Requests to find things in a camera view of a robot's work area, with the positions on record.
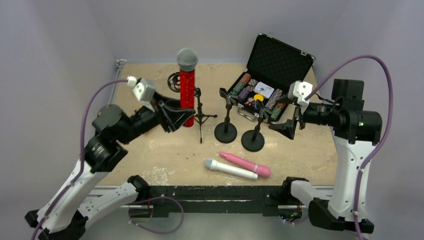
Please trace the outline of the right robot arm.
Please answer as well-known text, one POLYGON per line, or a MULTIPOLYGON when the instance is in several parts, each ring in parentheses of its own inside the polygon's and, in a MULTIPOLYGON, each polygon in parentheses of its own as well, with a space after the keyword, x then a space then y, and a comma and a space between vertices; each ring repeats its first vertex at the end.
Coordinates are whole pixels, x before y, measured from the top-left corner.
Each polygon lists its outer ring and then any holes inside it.
POLYGON ((365 162, 380 142, 382 117, 378 112, 364 110, 361 80, 334 80, 328 104, 310 102, 307 96, 312 91, 313 86, 306 81, 292 83, 280 102, 295 105, 293 117, 285 123, 272 124, 270 129, 293 139, 296 129, 302 130, 306 124, 331 128, 337 153, 332 195, 324 195, 305 178, 287 177, 270 197, 276 201, 300 201, 315 227, 371 234, 374 224, 365 210, 369 175, 365 162))

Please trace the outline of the red glitter microphone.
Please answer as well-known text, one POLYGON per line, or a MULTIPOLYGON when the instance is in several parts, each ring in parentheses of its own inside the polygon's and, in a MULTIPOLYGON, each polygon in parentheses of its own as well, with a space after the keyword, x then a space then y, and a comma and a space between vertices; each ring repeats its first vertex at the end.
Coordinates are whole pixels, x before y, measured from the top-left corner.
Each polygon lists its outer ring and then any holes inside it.
POLYGON ((189 47, 181 49, 176 56, 180 76, 180 107, 194 110, 195 104, 195 68, 198 53, 189 47))

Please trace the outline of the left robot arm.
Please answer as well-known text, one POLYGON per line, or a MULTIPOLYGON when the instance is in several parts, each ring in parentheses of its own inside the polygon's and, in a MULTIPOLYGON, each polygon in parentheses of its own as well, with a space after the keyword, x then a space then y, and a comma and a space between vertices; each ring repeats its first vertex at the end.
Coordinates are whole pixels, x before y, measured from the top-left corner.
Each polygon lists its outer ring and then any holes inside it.
POLYGON ((134 175, 113 193, 84 204, 95 186, 127 155, 124 145, 159 125, 165 132, 177 131, 195 115, 194 109, 181 108, 179 100, 159 93, 153 95, 151 104, 152 108, 143 106, 133 115, 126 115, 115 104, 99 110, 92 122, 95 135, 83 144, 66 182, 43 208, 25 215, 34 228, 33 239, 77 240, 91 224, 114 209, 149 197, 149 184, 134 175))

